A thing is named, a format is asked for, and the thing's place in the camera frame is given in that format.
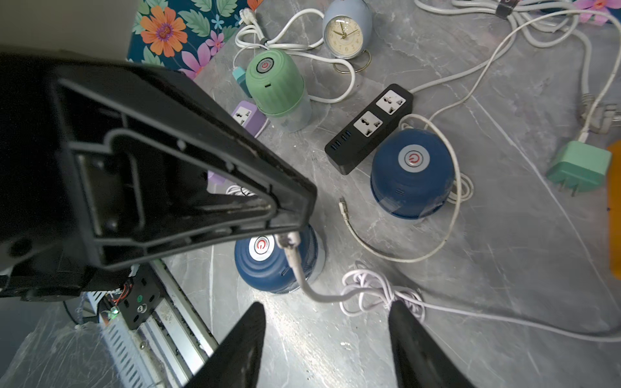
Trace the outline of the blue meat grinder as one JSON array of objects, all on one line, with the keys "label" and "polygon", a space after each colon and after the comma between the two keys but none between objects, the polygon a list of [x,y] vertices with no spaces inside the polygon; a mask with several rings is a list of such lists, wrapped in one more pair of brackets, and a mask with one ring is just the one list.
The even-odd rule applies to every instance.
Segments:
[{"label": "blue meat grinder", "polygon": [[[315,281],[325,265],[323,240],[312,226],[300,232],[299,253],[309,283]],[[241,278],[253,289],[271,294],[288,294],[299,288],[286,253],[273,235],[239,240],[234,245],[234,263]]]},{"label": "blue meat grinder", "polygon": [[438,135],[404,129],[388,137],[375,154],[371,191],[390,215],[419,220],[436,213],[449,197],[454,164]]}]

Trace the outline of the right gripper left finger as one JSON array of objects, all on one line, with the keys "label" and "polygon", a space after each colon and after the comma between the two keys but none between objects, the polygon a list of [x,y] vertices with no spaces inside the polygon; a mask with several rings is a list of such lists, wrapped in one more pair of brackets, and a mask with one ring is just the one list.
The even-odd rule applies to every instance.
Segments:
[{"label": "right gripper left finger", "polygon": [[254,302],[185,387],[256,387],[265,331],[265,308]]}]

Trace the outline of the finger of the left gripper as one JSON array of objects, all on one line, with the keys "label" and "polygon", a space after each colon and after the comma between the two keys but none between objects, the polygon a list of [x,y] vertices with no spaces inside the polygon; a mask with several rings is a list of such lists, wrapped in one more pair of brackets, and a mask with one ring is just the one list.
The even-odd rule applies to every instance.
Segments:
[{"label": "finger of the left gripper", "polygon": [[260,142],[231,174],[214,101],[159,66],[1,51],[1,295],[120,288],[135,264],[300,231],[317,189]]}]

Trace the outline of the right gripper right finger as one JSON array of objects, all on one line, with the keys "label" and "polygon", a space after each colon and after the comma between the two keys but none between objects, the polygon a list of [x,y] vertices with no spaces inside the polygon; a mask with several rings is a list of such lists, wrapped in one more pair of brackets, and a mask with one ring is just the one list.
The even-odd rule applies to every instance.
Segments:
[{"label": "right gripper right finger", "polygon": [[391,304],[388,326],[398,387],[474,388],[403,302]]}]

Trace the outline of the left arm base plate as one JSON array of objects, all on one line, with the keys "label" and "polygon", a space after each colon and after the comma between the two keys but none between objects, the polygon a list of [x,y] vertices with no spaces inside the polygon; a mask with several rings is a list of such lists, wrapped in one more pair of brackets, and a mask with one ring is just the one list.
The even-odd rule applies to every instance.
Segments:
[{"label": "left arm base plate", "polygon": [[104,298],[113,318],[122,318],[129,330],[138,329],[155,312],[164,288],[151,266],[141,266],[121,286],[121,292]]}]

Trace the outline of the blue meat grinder front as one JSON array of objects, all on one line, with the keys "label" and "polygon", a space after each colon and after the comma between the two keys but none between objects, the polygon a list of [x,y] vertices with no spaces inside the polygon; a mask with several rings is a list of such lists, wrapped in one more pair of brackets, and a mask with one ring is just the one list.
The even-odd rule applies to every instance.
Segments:
[{"label": "blue meat grinder front", "polygon": [[[299,253],[309,283],[315,281],[325,265],[323,240],[312,226],[300,232]],[[273,235],[239,240],[234,245],[234,263],[241,278],[253,289],[271,294],[288,294],[299,288],[286,253]]]}]

